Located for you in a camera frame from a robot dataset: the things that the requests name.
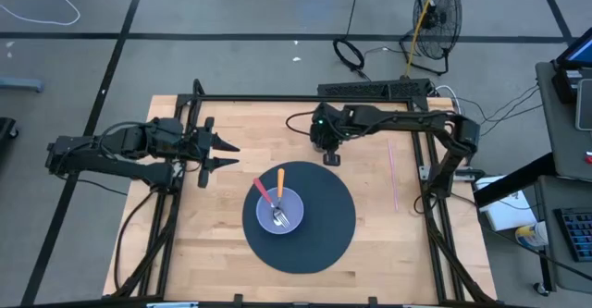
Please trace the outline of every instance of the desk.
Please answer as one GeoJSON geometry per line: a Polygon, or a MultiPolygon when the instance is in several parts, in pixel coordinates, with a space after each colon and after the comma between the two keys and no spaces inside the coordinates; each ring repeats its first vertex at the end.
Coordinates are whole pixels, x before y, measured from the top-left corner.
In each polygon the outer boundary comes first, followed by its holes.
{"type": "MultiPolygon", "coordinates": [[[[155,96],[148,119],[172,117],[176,96],[155,96]]],[[[328,167],[347,185],[353,197],[357,223],[348,250],[330,268],[316,274],[292,275],[261,262],[249,248],[241,226],[241,212],[253,178],[272,166],[289,161],[322,165],[307,136],[286,128],[291,114],[311,111],[318,103],[220,102],[201,103],[198,125],[214,117],[214,131],[240,152],[238,164],[210,175],[206,189],[197,188],[197,173],[187,173],[180,202],[175,241],[168,269],[165,300],[232,301],[243,294],[246,302],[437,303],[426,223],[413,212],[419,195],[411,133],[384,131],[339,148],[341,166],[328,167]],[[399,212],[394,210],[390,183],[391,139],[396,158],[399,212]]],[[[451,109],[450,99],[429,99],[432,109],[451,109]]],[[[383,110],[406,110],[401,104],[376,104],[383,110]]],[[[308,130],[310,117],[296,117],[290,124],[308,130]]],[[[438,156],[444,149],[437,145],[438,156]]],[[[213,151],[212,155],[228,157],[213,151]]],[[[454,184],[454,192],[472,198],[469,183],[454,184]]],[[[135,181],[129,188],[123,219],[148,192],[135,181]]],[[[491,270],[475,208],[449,198],[448,210],[456,252],[483,291],[496,297],[491,270]]],[[[122,241],[120,279],[125,279],[146,251],[155,200],[147,203],[129,223],[122,241]]],[[[448,271],[445,259],[442,269],[448,271]]],[[[160,263],[153,264],[148,293],[154,293],[160,263]]],[[[114,291],[113,263],[105,294],[114,291]]],[[[447,297],[453,298],[446,277],[447,297]]]]}
{"type": "Polygon", "coordinates": [[[551,81],[554,75],[551,63],[536,64],[551,152],[477,191],[475,201],[480,207],[532,185],[543,175],[592,180],[592,166],[584,160],[586,151],[592,151],[592,136],[575,128],[575,104],[559,101],[551,81]]]}
{"type": "MultiPolygon", "coordinates": [[[[585,274],[592,275],[591,263],[577,263],[574,261],[565,243],[563,233],[561,233],[559,222],[553,214],[553,210],[558,208],[592,207],[592,196],[590,196],[592,183],[541,177],[535,184],[535,191],[537,202],[543,205],[543,216],[549,237],[549,257],[585,274]]],[[[555,264],[549,265],[553,274],[553,277],[549,277],[549,280],[555,280],[559,286],[566,290],[592,293],[590,281],[557,267],[555,264]]],[[[553,289],[552,283],[550,286],[545,285],[545,287],[547,290],[553,289]]]]}

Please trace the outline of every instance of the keyboard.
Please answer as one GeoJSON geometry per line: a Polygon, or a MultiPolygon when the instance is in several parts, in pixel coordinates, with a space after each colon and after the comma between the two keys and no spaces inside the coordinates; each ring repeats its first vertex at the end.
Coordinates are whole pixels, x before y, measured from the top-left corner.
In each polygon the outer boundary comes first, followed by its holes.
{"type": "Polygon", "coordinates": [[[427,96],[432,91],[429,79],[342,82],[320,84],[316,88],[320,96],[358,96],[385,100],[427,96]]]}
{"type": "Polygon", "coordinates": [[[553,210],[576,262],[592,262],[592,208],[553,210]]]}

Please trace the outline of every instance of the chair wheel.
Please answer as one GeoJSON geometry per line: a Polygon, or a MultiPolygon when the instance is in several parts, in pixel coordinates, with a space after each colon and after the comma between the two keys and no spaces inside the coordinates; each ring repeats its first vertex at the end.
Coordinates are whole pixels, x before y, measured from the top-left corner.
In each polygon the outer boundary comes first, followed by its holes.
{"type": "Polygon", "coordinates": [[[19,130],[17,128],[12,128],[12,130],[10,131],[10,133],[8,134],[8,136],[10,136],[11,139],[15,139],[17,138],[19,135],[19,130]]]}
{"type": "Polygon", "coordinates": [[[538,293],[544,297],[548,297],[550,294],[550,292],[548,290],[546,290],[545,286],[541,283],[534,284],[533,289],[535,289],[536,293],[538,293]]]}

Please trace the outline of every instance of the gray plate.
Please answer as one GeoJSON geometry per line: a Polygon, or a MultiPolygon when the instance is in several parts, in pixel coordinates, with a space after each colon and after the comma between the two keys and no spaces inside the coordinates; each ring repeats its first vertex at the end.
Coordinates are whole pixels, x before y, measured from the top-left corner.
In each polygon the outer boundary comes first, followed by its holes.
{"type": "MultiPolygon", "coordinates": [[[[273,188],[267,191],[269,193],[269,197],[274,202],[274,205],[278,204],[278,188],[273,188]]],[[[281,204],[279,207],[284,212],[284,215],[290,222],[288,227],[277,226],[274,223],[273,219],[273,209],[271,205],[265,200],[263,196],[259,197],[259,201],[257,201],[257,220],[259,220],[259,225],[263,227],[266,231],[272,234],[287,234],[296,229],[298,225],[302,222],[302,217],[304,216],[304,204],[302,204],[302,199],[296,193],[296,191],[284,187],[284,194],[281,197],[281,204]]]]}

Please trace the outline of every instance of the fork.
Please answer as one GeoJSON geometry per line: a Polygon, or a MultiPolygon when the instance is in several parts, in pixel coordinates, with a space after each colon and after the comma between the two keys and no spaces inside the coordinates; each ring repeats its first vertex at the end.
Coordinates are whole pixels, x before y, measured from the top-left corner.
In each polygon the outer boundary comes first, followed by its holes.
{"type": "Polygon", "coordinates": [[[261,180],[259,178],[254,178],[253,184],[255,185],[255,187],[257,187],[257,190],[261,192],[265,200],[271,205],[272,216],[274,217],[274,224],[276,224],[276,226],[281,225],[284,228],[287,228],[290,225],[290,222],[286,218],[286,215],[284,215],[284,212],[279,207],[274,205],[273,201],[271,200],[271,197],[269,196],[269,193],[267,193],[267,190],[263,186],[263,183],[261,183],[261,180]]]}

